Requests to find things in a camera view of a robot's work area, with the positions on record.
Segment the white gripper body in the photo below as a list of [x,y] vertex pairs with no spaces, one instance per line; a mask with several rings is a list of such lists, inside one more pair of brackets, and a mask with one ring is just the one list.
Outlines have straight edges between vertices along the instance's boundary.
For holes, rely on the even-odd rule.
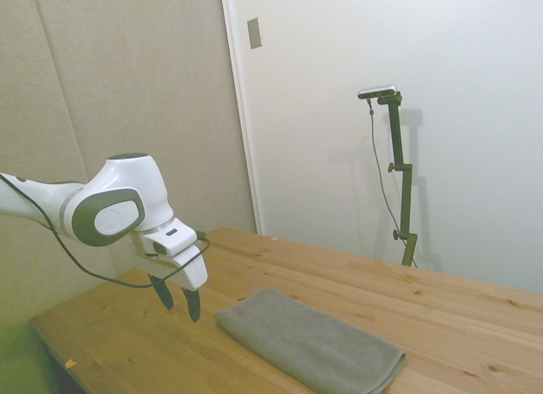
[[190,290],[197,290],[208,279],[196,236],[184,239],[174,235],[133,234],[131,242],[136,267],[145,273]]

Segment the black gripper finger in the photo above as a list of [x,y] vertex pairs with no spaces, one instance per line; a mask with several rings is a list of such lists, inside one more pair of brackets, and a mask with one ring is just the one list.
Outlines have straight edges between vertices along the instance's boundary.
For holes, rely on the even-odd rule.
[[175,306],[175,302],[171,292],[169,291],[164,280],[155,277],[152,274],[148,275],[150,284],[153,286],[155,293],[159,297],[161,303],[167,310],[171,310]]
[[187,302],[189,316],[191,320],[194,323],[196,323],[199,321],[200,316],[201,316],[201,303],[200,303],[199,291],[183,288],[182,292]]

